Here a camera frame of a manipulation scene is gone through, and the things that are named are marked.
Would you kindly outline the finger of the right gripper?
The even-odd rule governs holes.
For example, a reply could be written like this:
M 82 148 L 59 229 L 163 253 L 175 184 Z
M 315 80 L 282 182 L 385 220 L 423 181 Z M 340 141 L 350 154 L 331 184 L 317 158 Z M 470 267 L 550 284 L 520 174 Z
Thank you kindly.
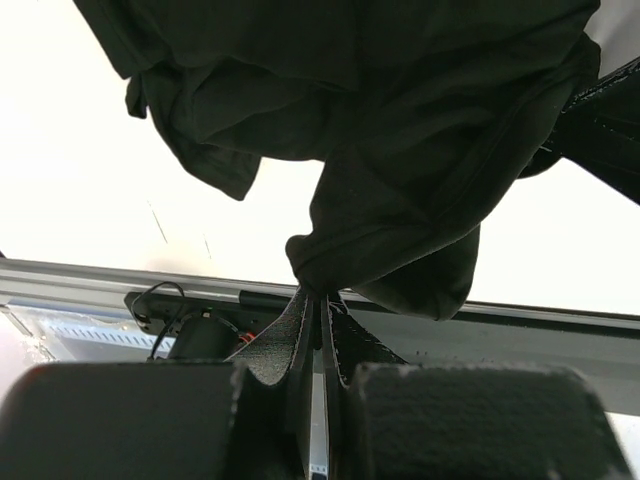
M 552 151 L 639 202 L 639 60 L 574 97 L 558 118 Z

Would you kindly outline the black t shirt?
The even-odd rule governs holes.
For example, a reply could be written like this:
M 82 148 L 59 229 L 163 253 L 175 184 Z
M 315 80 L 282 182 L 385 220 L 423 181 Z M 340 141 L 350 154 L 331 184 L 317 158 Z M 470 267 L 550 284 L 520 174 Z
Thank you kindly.
M 303 290 L 452 317 L 481 222 L 598 74 L 596 1 L 80 1 L 130 115 L 241 200 L 323 165 L 286 254 Z

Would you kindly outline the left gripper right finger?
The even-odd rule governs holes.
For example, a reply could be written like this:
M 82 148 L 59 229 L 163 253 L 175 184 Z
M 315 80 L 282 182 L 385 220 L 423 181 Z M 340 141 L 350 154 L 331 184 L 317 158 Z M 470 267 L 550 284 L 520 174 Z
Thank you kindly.
M 333 479 L 629 479 L 595 391 L 540 364 L 411 364 L 320 307 Z

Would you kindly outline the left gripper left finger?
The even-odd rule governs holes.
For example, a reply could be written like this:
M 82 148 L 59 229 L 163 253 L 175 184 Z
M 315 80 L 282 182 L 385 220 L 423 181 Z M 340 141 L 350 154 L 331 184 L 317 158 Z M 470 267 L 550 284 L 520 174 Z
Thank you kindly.
M 32 368 L 1 408 L 2 477 L 306 478 L 311 313 L 296 293 L 229 356 L 191 318 L 163 361 Z

